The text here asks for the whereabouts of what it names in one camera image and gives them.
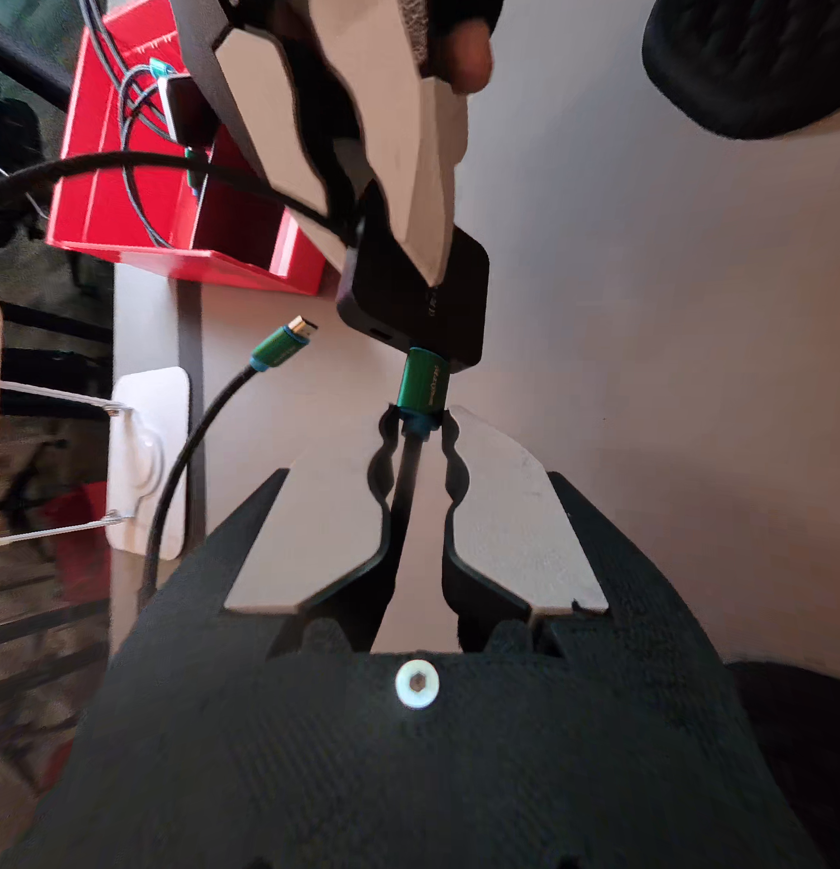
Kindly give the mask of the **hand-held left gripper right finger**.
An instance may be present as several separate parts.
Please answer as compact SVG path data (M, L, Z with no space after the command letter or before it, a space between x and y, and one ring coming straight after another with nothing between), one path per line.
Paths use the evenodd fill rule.
M565 508L527 449L466 407L445 415L447 541L469 588L523 614L605 614L609 603Z

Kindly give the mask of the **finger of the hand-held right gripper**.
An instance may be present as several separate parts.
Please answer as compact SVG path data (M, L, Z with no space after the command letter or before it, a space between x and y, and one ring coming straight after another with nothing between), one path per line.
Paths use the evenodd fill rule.
M299 228L343 270L356 193L336 154L328 113L326 70L301 45L284 45L258 29L230 31L215 51L262 176L301 205Z
M439 285L454 235L455 169L468 143L467 99L424 77L429 2L309 1L324 60L358 117L391 233L426 284Z

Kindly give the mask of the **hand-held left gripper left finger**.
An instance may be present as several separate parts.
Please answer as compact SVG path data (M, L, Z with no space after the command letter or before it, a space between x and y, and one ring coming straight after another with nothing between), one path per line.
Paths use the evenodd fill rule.
M299 614L382 554L398 419L389 407L312 437L284 478L226 609Z

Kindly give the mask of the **dark grey usb hub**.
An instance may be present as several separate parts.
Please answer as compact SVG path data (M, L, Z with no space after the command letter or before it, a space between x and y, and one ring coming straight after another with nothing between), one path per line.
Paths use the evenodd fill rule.
M376 181L359 202L358 246L349 248L337 293L342 321L393 349L442 356L454 372L482 359L490 277L485 248L458 226L444 278L430 287L393 237Z

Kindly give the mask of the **red plastic divider bin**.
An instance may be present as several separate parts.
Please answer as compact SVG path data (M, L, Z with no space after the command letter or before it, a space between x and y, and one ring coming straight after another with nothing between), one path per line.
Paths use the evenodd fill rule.
M169 2L130 2L107 14L105 25L128 67L154 58L186 72ZM119 147L117 85L86 29L61 157ZM185 171L138 168L133 177L144 215L172 247L154 245L119 169L55 187L47 243L173 279L318 296L325 258L279 204L232 190L217 178L208 179L196 196Z

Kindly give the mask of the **person's right hand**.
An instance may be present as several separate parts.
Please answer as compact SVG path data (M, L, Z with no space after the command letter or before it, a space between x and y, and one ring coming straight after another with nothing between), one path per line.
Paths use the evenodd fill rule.
M443 35L430 34L427 71L446 81L456 94L482 91L491 81L493 68L491 30L483 18L461 21Z

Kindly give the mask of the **white stand base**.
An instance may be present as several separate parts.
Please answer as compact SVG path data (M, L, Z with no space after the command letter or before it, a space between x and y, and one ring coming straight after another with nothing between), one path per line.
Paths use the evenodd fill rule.
M112 393L106 529L117 551L144 556L159 500L189 435L190 381L180 367L125 375Z

